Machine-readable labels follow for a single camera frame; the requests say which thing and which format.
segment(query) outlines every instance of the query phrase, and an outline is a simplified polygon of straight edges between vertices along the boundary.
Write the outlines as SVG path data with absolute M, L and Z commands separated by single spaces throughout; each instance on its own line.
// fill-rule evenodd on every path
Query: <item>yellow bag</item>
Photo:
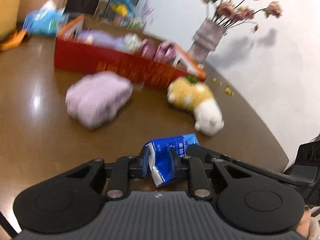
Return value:
M 20 0 L 0 0 L 0 40 L 16 28 L 19 3 Z

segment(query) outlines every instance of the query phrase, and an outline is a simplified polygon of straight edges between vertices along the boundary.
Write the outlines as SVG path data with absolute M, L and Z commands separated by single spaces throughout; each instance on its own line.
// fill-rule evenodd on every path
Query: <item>gray vase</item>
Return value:
M 198 63 L 204 63 L 209 52 L 215 51 L 226 29 L 205 19 L 200 28 L 193 35 L 193 44 L 188 53 Z

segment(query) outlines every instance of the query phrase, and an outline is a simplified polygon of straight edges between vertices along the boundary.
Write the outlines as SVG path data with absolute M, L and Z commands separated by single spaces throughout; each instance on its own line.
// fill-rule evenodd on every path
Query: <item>screw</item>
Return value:
M 204 188 L 197 189 L 195 191 L 195 195 L 197 197 L 209 197 L 211 195 L 210 191 Z
M 122 197 L 122 195 L 123 195 L 123 192 L 119 189 L 113 189 L 107 192 L 107 196 L 111 198 L 120 198 Z

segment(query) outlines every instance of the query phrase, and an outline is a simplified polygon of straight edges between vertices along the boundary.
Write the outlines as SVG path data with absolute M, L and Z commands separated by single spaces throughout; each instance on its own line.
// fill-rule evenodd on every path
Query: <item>blue tissue pack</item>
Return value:
M 175 148 L 179 157 L 185 156 L 189 145 L 197 144 L 198 139 L 194 133 L 176 137 L 155 139 L 147 142 L 150 150 L 149 167 L 156 187 L 160 187 L 174 180 L 175 167 L 170 148 Z
M 23 24 L 23 29 L 32 34 L 56 36 L 60 28 L 67 24 L 69 14 L 55 10 L 30 12 Z

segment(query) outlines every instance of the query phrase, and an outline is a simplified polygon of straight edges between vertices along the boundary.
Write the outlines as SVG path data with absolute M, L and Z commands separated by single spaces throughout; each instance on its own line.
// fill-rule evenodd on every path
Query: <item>red box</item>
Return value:
M 200 81 L 205 80 L 206 74 L 202 67 L 178 45 L 175 46 L 177 57 L 173 65 L 182 63 L 184 69 L 145 59 L 139 55 L 77 42 L 75 35 L 83 29 L 104 30 L 115 37 L 136 33 L 142 40 L 151 39 L 155 46 L 159 46 L 162 42 L 140 31 L 101 23 L 94 18 L 81 15 L 62 28 L 57 36 L 54 55 L 55 68 L 83 74 L 110 70 L 130 79 L 133 83 L 143 82 L 146 86 L 161 89 L 166 89 L 172 81 L 180 76 L 191 74 L 197 76 Z

